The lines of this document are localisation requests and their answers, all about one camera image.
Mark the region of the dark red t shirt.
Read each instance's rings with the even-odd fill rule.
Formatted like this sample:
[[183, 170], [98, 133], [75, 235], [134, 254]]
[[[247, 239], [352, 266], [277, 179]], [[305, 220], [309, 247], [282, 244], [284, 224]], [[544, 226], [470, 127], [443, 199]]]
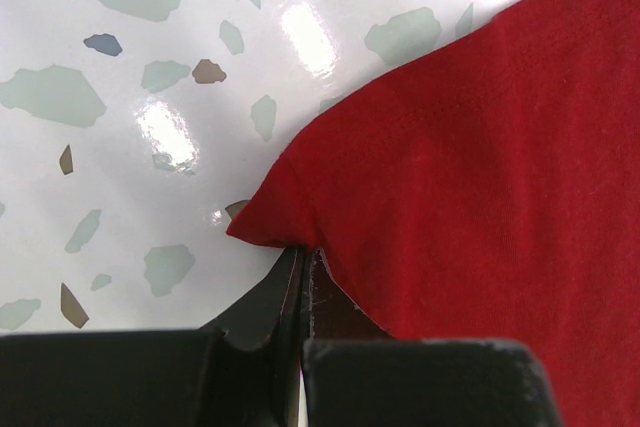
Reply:
[[400, 338], [511, 338], [639, 422], [639, 0], [522, 0], [305, 127], [228, 234], [321, 249]]

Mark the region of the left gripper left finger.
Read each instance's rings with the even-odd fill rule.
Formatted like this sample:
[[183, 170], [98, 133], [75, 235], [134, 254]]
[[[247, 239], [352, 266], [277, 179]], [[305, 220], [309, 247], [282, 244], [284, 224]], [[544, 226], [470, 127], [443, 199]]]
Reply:
[[7, 335], [5, 426], [294, 426], [303, 254], [196, 329]]

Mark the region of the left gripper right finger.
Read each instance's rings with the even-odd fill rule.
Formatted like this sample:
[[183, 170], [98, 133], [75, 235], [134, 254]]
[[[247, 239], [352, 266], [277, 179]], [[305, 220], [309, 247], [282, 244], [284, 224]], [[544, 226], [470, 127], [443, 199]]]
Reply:
[[310, 259], [302, 350], [311, 426], [560, 426], [542, 364], [506, 339], [398, 340]]

